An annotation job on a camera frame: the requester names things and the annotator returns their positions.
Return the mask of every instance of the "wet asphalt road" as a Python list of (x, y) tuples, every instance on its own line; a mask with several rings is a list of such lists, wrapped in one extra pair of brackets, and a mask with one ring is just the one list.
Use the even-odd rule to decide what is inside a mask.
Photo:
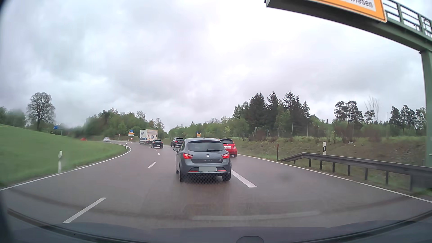
[(213, 177), (180, 183), (172, 148), (128, 146), (131, 151), (116, 159), (3, 190), (6, 206), (49, 224), (141, 229), (333, 227), (432, 210), (431, 202), (242, 155), (231, 158), (236, 176), (228, 182)]

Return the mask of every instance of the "truck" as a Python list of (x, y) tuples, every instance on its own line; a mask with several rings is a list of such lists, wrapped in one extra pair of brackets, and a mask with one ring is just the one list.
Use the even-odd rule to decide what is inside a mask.
[(158, 139), (157, 129), (144, 129), (140, 130), (140, 145), (151, 144), (153, 140)]

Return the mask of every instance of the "road sign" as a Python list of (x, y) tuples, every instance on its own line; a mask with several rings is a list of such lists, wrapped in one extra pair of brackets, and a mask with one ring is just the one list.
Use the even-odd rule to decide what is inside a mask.
[(359, 13), (367, 17), (387, 22), (382, 0), (310, 0), (333, 7)]

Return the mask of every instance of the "car wheel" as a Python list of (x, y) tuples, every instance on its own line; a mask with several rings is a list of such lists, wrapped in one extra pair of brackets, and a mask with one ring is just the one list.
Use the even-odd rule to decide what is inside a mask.
[(223, 180), (224, 182), (231, 180), (231, 173), (226, 174), (226, 175), (223, 175), (223, 176), (222, 176), (222, 180)]
[(178, 172), (178, 179), (180, 180), (180, 182), (183, 182), (185, 178), (186, 178), (186, 175), (179, 171)]

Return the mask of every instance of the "black car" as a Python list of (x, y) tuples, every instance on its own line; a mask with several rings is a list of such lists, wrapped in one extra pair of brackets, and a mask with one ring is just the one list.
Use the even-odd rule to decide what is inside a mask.
[(183, 144), (183, 138), (182, 137), (175, 137), (171, 141), (171, 147), (181, 147), (182, 144)]
[(160, 140), (160, 139), (153, 140), (153, 142), (152, 142), (152, 148), (156, 148), (156, 147), (163, 148), (163, 142), (162, 142), (162, 140)]
[(223, 143), (216, 138), (186, 138), (180, 148), (173, 149), (176, 173), (180, 182), (187, 176), (222, 176), (223, 181), (231, 179), (231, 160)]

